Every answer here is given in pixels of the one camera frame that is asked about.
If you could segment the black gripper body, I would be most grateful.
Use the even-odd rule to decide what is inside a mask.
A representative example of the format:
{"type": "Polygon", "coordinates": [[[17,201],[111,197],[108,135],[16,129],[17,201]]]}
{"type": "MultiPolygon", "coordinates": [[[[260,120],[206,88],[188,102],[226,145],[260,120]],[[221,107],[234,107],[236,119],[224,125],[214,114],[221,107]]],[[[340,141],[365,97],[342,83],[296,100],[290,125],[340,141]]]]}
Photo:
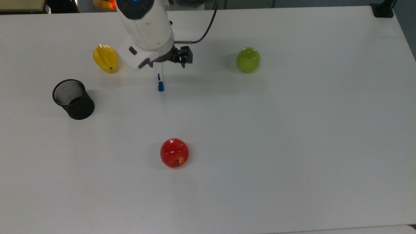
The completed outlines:
{"type": "Polygon", "coordinates": [[[180,48],[172,46],[167,55],[172,55],[170,62],[180,64],[182,68],[193,63],[193,52],[189,46],[181,46],[180,48]]]}

